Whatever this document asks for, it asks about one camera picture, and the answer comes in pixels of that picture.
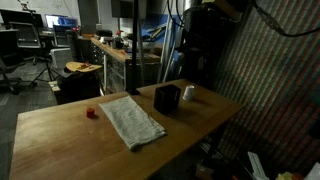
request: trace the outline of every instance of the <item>cable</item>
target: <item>cable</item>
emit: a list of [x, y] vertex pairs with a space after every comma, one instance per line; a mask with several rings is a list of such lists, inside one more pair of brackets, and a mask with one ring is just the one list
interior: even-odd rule
[[179, 18], [181, 24], [184, 24], [184, 22], [182, 21], [182, 18], [180, 16], [180, 13], [179, 13], [179, 8], [178, 8], [179, 5], [178, 4], [179, 4], [178, 0], [176, 0], [176, 11], [177, 11], [178, 18]]
[[278, 32], [280, 35], [285, 36], [285, 37], [299, 37], [299, 36], [305, 36], [314, 32], [317, 32], [320, 30], [320, 27], [317, 27], [316, 29], [313, 29], [311, 31], [303, 32], [303, 33], [298, 33], [298, 34], [287, 34], [279, 25], [278, 21], [275, 20], [269, 13], [261, 9], [256, 0], [252, 0], [253, 2], [253, 7], [256, 8], [256, 11], [260, 15], [261, 19], [273, 30]]
[[70, 16], [73, 17], [72, 14], [71, 14], [71, 12], [70, 12], [70, 9], [69, 9], [69, 7], [68, 7], [68, 5], [67, 5], [67, 3], [66, 3], [66, 0], [63, 0], [63, 2], [64, 2], [64, 5], [67, 7]]
[[171, 9], [170, 9], [170, 5], [169, 5], [169, 0], [167, 0], [167, 7], [168, 7], [169, 16], [170, 16], [171, 20], [174, 22], [174, 24], [176, 24], [176, 25], [179, 26], [179, 27], [183, 27], [182, 25], [178, 24], [178, 23], [172, 18]]

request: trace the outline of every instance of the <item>small white cup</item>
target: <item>small white cup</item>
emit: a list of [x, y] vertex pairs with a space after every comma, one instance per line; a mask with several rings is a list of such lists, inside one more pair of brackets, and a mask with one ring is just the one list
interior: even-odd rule
[[184, 91], [183, 99], [186, 101], [192, 101], [193, 100], [193, 92], [194, 92], [194, 86], [189, 85], [186, 87], [186, 90]]

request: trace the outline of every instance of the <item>white towel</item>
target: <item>white towel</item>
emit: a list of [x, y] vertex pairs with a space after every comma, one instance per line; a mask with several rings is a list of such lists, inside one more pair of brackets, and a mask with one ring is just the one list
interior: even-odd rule
[[99, 105], [130, 150], [166, 134], [130, 96]]

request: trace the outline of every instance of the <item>cabinet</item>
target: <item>cabinet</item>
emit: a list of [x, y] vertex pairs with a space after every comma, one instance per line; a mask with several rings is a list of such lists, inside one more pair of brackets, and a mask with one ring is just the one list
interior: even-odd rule
[[[125, 91], [131, 87], [132, 64], [131, 58], [123, 54], [124, 50], [112, 49], [110, 46], [100, 43], [96, 39], [91, 39], [93, 51], [93, 64], [102, 65], [104, 68], [99, 73], [103, 77], [103, 86], [107, 93]], [[140, 64], [137, 64], [136, 86], [142, 84], [152, 85], [157, 81], [158, 70], [160, 67], [160, 57], [147, 54], [144, 63], [144, 83], [141, 78]]]

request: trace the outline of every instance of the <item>wooden tabletop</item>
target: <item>wooden tabletop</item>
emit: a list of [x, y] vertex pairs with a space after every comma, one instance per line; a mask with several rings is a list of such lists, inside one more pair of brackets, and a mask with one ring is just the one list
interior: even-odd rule
[[73, 72], [80, 71], [80, 72], [86, 73], [86, 72], [92, 72], [97, 69], [100, 69], [102, 66], [80, 63], [80, 62], [67, 62], [66, 67]]
[[[132, 60], [132, 58], [130, 58], [123, 49], [113, 49], [107, 44], [102, 44], [99, 40], [97, 40], [95, 38], [91, 38], [91, 42], [120, 61], [129, 61], [130, 62]], [[145, 63], [160, 62], [160, 57], [157, 55], [148, 53], [148, 56], [144, 58], [144, 61], [145, 61]]]
[[[162, 115], [153, 108], [156, 87], [182, 89], [179, 108]], [[194, 101], [182, 99], [194, 85]], [[143, 87], [132, 96], [167, 131], [167, 136], [131, 152], [99, 103], [126, 92], [18, 115], [11, 179], [145, 179], [236, 114], [241, 105], [186, 80]], [[88, 119], [86, 109], [97, 117]]]
[[91, 38], [93, 37], [94, 37], [94, 34], [82, 34], [81, 36], [78, 36], [78, 39], [91, 41]]

